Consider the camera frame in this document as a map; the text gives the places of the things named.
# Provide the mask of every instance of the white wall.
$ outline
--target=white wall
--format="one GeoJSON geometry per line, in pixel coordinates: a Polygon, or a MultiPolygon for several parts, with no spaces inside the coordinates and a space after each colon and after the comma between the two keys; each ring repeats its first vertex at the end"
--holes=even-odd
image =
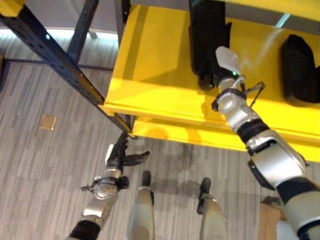
{"type": "MultiPolygon", "coordinates": [[[[25,5],[45,27],[74,28],[78,13],[72,2],[83,6],[84,0],[25,0],[25,5]]],[[[116,31],[114,0],[100,0],[96,9],[92,29],[116,31]]]]}

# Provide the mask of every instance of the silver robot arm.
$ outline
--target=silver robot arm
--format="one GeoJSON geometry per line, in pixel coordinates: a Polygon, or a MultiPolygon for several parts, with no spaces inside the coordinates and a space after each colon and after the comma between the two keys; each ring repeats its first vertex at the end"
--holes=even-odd
{"type": "Polygon", "coordinates": [[[126,133],[122,133],[117,143],[110,145],[103,175],[96,176],[91,186],[81,188],[83,191],[90,191],[93,198],[65,240],[96,240],[118,199],[118,192],[129,187],[129,179],[122,176],[123,167],[141,164],[150,155],[150,152],[146,151],[126,156],[127,137],[126,133]]]}
{"type": "Polygon", "coordinates": [[[245,144],[251,156],[248,165],[260,185],[278,192],[284,214],[297,236],[301,240],[320,240],[320,188],[306,177],[304,158],[248,106],[238,56],[221,46],[216,58],[220,70],[215,84],[220,93],[212,108],[225,116],[245,144]]]}

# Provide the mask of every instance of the yellow shelving unit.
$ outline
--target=yellow shelving unit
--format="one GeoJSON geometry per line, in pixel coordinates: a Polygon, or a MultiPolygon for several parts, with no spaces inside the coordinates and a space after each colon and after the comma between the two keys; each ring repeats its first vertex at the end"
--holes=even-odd
{"type": "MultiPolygon", "coordinates": [[[[310,45],[319,65],[319,36],[238,19],[227,21],[232,22],[230,48],[239,56],[247,86],[266,83],[254,110],[308,160],[320,162],[320,104],[295,107],[285,101],[279,54],[287,37],[296,34],[310,45]]],[[[132,133],[136,136],[244,150],[223,116],[212,110],[218,90],[203,92],[198,86],[191,69],[189,25],[187,11],[132,6],[100,107],[109,115],[138,116],[132,133]]]]}

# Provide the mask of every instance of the metal bracket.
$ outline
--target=metal bracket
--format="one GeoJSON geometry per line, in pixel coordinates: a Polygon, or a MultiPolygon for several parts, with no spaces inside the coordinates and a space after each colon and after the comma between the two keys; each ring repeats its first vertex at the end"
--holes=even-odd
{"type": "Polygon", "coordinates": [[[130,0],[114,0],[115,6],[115,21],[116,31],[118,34],[118,43],[120,46],[122,36],[125,30],[125,24],[127,23],[130,12],[130,0]]]}
{"type": "Polygon", "coordinates": [[[75,63],[79,62],[89,27],[94,18],[99,0],[86,0],[74,29],[74,34],[66,53],[75,63]]]}

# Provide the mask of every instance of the gray carpet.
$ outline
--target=gray carpet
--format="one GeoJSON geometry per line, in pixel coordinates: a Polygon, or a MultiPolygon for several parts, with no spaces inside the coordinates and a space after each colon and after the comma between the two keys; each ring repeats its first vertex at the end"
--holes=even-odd
{"type": "MultiPolygon", "coordinates": [[[[84,69],[104,95],[111,73],[84,69]]],[[[67,85],[51,68],[10,63],[0,92],[0,238],[61,240],[75,226],[91,198],[80,187],[104,168],[117,127],[67,85]],[[38,129],[42,114],[57,116],[54,131],[38,129]]],[[[197,240],[199,184],[212,180],[211,193],[227,219],[231,240],[255,240],[259,202],[274,192],[262,189],[243,152],[139,138],[129,154],[151,151],[140,166],[127,167],[130,188],[122,190],[100,240],[124,240],[143,170],[152,173],[157,240],[197,240]]],[[[320,164],[308,175],[320,182],[320,164]]]]}
{"type": "MultiPolygon", "coordinates": [[[[51,33],[62,49],[68,49],[72,35],[61,36],[51,33]]],[[[118,40],[87,37],[79,60],[81,65],[113,68],[118,53],[118,40]]],[[[38,60],[41,59],[27,47],[15,34],[0,31],[0,54],[5,59],[38,60]]]]}

